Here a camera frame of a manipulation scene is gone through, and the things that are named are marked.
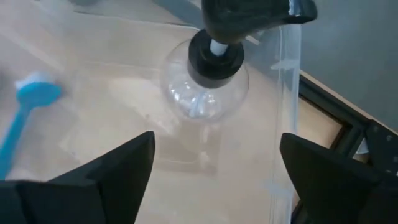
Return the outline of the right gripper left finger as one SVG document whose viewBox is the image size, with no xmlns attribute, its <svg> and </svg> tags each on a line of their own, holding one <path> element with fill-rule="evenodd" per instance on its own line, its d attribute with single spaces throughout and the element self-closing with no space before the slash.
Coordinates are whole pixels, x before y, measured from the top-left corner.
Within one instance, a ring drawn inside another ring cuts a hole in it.
<svg viewBox="0 0 398 224">
<path fill-rule="evenodd" d="M 49 181 L 3 180 L 1 224 L 134 223 L 154 154 L 146 131 Z"/>
</svg>

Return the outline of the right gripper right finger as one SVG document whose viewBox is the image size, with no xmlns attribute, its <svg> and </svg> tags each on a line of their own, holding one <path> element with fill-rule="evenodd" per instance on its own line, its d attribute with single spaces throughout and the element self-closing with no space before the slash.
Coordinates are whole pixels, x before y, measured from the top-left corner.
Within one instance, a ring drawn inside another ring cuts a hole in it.
<svg viewBox="0 0 398 224">
<path fill-rule="evenodd" d="M 312 222 L 397 223 L 396 176 L 292 133 L 279 150 Z"/>
</svg>

